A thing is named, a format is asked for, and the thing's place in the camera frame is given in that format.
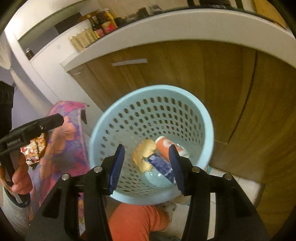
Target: white tile floor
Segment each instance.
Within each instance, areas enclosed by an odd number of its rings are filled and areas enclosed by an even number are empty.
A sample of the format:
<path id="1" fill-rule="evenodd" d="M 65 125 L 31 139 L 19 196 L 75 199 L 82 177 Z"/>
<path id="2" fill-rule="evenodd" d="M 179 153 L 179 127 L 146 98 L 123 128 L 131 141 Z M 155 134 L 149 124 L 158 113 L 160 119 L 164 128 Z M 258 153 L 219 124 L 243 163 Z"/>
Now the white tile floor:
<path id="1" fill-rule="evenodd" d="M 213 176 L 222 177 L 225 174 L 225 172 L 212 168 L 210 174 Z M 238 176 L 233 176 L 233 177 L 241 186 L 241 188 L 244 190 L 244 192 L 246 193 L 248 198 L 251 200 L 251 202 L 254 204 L 258 196 L 258 193 L 260 191 L 261 184 L 256 183 L 252 180 L 243 179 Z M 107 217 L 109 218 L 113 213 L 113 211 L 115 210 L 115 208 L 120 204 L 120 202 L 110 197 L 107 197 L 107 201 L 108 201 L 108 205 L 106 208 L 106 213 L 107 213 Z M 183 235 L 183 230 L 187 220 L 188 210 L 189 210 L 188 205 L 177 204 L 177 208 L 173 214 L 172 223 L 168 228 L 168 230 L 166 232 L 163 232 L 162 234 L 168 237 L 176 236 L 181 238 Z M 215 220 L 216 220 L 216 197 L 214 193 L 211 193 L 208 239 L 211 239 L 214 237 Z"/>

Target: blue gripper pad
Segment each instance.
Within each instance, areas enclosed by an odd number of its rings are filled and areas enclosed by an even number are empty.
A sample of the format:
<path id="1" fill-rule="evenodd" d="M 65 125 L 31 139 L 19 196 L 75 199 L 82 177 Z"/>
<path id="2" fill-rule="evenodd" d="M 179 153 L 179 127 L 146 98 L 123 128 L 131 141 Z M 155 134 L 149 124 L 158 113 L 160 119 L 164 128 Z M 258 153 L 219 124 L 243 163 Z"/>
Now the blue gripper pad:
<path id="1" fill-rule="evenodd" d="M 178 189 L 184 196 L 191 195 L 189 193 L 191 184 L 187 183 L 189 180 L 188 176 L 193 167 L 190 160 L 186 157 L 179 156 L 175 145 L 170 146 L 168 153 Z"/>
<path id="2" fill-rule="evenodd" d="M 118 179 L 120 176 L 121 168 L 124 161 L 125 150 L 122 144 L 119 144 L 115 155 L 113 156 L 113 168 L 110 173 L 110 182 L 109 182 L 109 191 L 113 193 L 113 191 L 117 187 Z"/>

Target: human hand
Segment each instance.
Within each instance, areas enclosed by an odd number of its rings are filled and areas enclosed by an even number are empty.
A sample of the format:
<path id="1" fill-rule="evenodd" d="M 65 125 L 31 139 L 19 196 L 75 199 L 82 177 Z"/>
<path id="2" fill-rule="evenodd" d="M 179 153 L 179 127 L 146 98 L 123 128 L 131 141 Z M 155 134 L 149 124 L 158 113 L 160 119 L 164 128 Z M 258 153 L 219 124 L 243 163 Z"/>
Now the human hand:
<path id="1" fill-rule="evenodd" d="M 12 182 L 14 183 L 12 187 L 8 186 L 5 179 L 5 171 L 2 166 L 0 166 L 0 181 L 3 186 L 12 194 L 12 192 L 25 195 L 28 194 L 32 189 L 32 180 L 28 173 L 29 166 L 26 163 L 26 157 L 23 153 L 18 156 L 19 168 L 15 171 Z"/>

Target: white shelf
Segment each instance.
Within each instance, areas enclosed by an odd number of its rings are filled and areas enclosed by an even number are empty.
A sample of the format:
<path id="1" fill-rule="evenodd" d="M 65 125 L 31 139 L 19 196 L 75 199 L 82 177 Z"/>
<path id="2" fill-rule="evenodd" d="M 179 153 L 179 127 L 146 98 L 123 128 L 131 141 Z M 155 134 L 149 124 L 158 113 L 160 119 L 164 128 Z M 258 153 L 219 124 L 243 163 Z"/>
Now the white shelf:
<path id="1" fill-rule="evenodd" d="M 263 18 L 225 9 L 188 9 L 149 17 L 103 37 L 67 57 L 65 71 L 97 57 L 143 44 L 172 40 L 211 40 L 251 47 L 296 67 L 296 40 Z"/>

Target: wooden cabinet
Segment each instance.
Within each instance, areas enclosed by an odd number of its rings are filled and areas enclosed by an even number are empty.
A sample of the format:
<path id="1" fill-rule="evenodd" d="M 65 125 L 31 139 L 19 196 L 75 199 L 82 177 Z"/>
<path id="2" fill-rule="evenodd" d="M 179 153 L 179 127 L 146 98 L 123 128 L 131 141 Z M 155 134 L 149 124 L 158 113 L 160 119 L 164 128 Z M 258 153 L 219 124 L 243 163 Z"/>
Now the wooden cabinet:
<path id="1" fill-rule="evenodd" d="M 112 66 L 145 58 L 146 64 Z M 210 41 L 154 43 L 120 50 L 91 60 L 72 76 L 105 111 L 127 93 L 167 84 L 194 94 L 213 120 L 215 139 L 227 143 L 241 115 L 255 64 L 255 50 Z"/>
<path id="2" fill-rule="evenodd" d="M 257 211 L 273 236 L 296 204 L 296 69 L 257 55 L 242 116 L 212 165 L 265 184 Z"/>

